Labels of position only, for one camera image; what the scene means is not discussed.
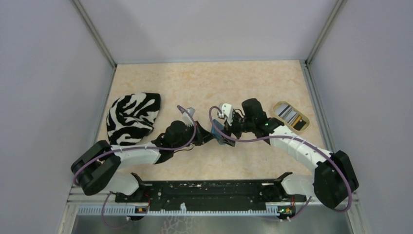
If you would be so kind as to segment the blue card holder wallet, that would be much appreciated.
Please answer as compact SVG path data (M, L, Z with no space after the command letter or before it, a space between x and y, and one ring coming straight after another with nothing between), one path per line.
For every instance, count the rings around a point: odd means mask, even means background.
M220 123L217 119L213 119L213 123L215 124L216 127L211 126L211 133L213 133L215 135L215 139L217 140L217 142L220 145L228 145L231 147L235 146L235 141L233 140L228 140L226 138L224 138L218 131L217 129L219 129L220 131L224 128L224 125L222 123Z

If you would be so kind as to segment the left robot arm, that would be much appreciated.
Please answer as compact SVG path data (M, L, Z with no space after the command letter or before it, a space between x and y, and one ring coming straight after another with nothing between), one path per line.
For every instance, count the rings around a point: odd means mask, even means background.
M214 139L199 122L187 126L176 120L157 139L135 146L110 145L101 140L89 148L72 165L74 183L85 195L103 190L122 193L135 202L145 198L146 188L137 175L125 174L119 169L141 164L160 164L189 145L201 146Z

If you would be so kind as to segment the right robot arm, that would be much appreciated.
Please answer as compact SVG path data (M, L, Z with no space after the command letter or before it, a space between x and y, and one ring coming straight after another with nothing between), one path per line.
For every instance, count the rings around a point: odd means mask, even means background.
M285 173L274 188L275 197L287 201L292 195L314 196L324 206L335 209L359 188L359 182L349 156L339 150L335 153L319 148L293 132L281 120L268 117L261 103L250 98L242 103L239 114L231 104L221 103L218 118L224 120L219 134L240 142L243 133L253 133L255 141L285 151L304 165L311 175Z

